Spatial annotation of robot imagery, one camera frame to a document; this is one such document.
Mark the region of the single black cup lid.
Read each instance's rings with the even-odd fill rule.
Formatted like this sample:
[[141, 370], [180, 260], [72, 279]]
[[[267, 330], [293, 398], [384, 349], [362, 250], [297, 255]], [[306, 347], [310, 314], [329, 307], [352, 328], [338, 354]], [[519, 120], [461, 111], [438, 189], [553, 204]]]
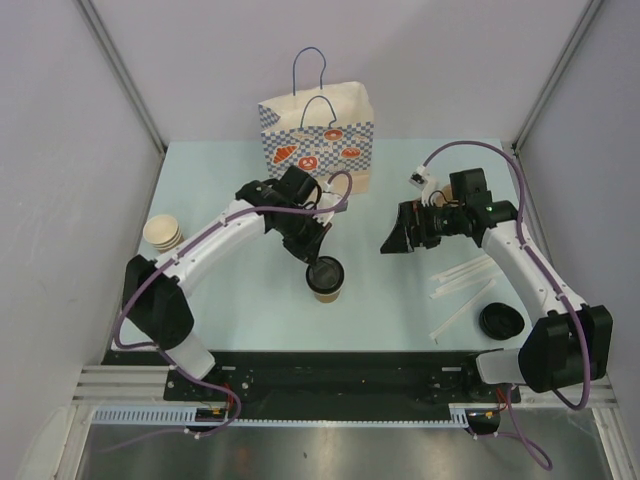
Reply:
[[305, 280], [308, 287], [317, 294], [329, 295], [341, 289], [345, 279], [343, 265], [334, 257], [319, 256], [314, 264], [307, 267]]

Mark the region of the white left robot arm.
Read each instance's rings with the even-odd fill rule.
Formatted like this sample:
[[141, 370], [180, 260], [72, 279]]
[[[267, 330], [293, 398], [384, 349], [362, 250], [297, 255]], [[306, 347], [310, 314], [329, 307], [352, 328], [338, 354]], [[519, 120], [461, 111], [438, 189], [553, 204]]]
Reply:
[[293, 257], [314, 263], [344, 202], [332, 180], [320, 184], [298, 167], [279, 179], [246, 183], [200, 232], [153, 260], [137, 255], [128, 262], [119, 319], [130, 321], [188, 374], [185, 385], [197, 398], [214, 397], [221, 376], [194, 331], [189, 296], [220, 260], [271, 231], [281, 235]]

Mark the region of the single brown paper cup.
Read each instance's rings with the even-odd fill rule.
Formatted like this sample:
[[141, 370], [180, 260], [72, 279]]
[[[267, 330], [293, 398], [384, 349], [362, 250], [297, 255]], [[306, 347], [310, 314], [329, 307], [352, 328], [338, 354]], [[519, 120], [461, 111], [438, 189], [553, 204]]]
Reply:
[[311, 286], [311, 291], [316, 300], [321, 303], [332, 303], [334, 302], [340, 295], [342, 290], [342, 285], [335, 285], [332, 287], [319, 287], [317, 285]]

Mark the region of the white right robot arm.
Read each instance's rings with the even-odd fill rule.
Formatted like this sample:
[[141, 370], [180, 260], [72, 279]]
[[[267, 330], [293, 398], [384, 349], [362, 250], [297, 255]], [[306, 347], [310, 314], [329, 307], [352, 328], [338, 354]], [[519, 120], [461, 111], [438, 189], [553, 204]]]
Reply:
[[607, 370], [613, 318], [591, 306], [553, 270], [530, 239], [516, 207], [496, 201], [480, 168], [450, 174], [452, 201], [399, 204], [395, 225], [380, 248], [404, 254], [437, 247], [446, 236], [471, 238], [501, 269], [525, 307], [532, 329], [517, 349], [481, 353], [463, 373], [461, 388], [484, 401], [498, 384], [523, 384], [537, 393], [599, 380]]

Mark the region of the blue checkered paper bag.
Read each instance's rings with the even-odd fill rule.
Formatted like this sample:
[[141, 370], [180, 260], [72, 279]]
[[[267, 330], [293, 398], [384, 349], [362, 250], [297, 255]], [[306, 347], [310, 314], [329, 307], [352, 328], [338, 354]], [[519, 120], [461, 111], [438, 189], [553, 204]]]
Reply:
[[[300, 89], [297, 64], [308, 52], [321, 59], [316, 86]], [[291, 90], [258, 104], [260, 138], [266, 166], [280, 177], [290, 166], [321, 180], [345, 170], [356, 194], [369, 190], [372, 174], [374, 109], [366, 87], [358, 81], [328, 84], [322, 51], [309, 46], [292, 62]]]

